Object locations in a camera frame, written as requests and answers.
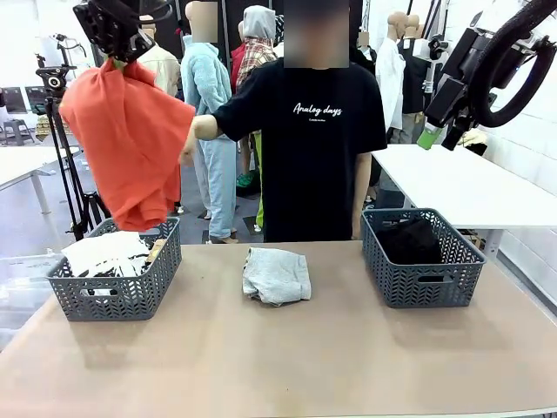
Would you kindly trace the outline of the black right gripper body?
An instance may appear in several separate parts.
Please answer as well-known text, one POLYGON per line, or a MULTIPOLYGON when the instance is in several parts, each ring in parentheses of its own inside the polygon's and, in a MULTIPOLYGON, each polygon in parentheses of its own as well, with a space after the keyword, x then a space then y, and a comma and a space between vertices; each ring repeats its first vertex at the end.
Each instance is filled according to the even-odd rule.
MULTIPOLYGON (((453 75, 453 78, 457 78, 463 84, 470 85, 472 75, 480 60, 480 55, 488 42, 489 39, 485 35, 471 28, 465 29, 452 52, 457 61, 455 65, 456 73, 453 75)), ((515 45, 507 52, 502 53, 492 87, 505 89, 527 58, 528 54, 525 50, 515 45)))

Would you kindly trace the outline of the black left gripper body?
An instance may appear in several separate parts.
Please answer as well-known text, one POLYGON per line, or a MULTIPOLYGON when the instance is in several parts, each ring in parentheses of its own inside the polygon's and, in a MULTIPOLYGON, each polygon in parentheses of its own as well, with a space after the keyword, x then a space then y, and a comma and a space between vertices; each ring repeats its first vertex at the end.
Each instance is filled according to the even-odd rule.
POLYGON ((117 61, 136 61, 155 45, 138 14, 121 1, 83 1, 73 12, 89 41, 117 61))

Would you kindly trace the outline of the person's right hand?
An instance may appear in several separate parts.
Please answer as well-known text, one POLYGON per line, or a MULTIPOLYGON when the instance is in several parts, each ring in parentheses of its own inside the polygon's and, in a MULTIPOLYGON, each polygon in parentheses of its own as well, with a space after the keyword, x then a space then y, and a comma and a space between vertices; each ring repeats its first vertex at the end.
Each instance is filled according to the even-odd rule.
POLYGON ((195 135, 195 126, 192 125, 188 132, 184 147, 180 152, 179 162, 182 165, 187 165, 187 166, 194 165, 193 160, 194 160, 195 152, 197 150, 197 144, 198 144, 198 139, 196 138, 195 135))

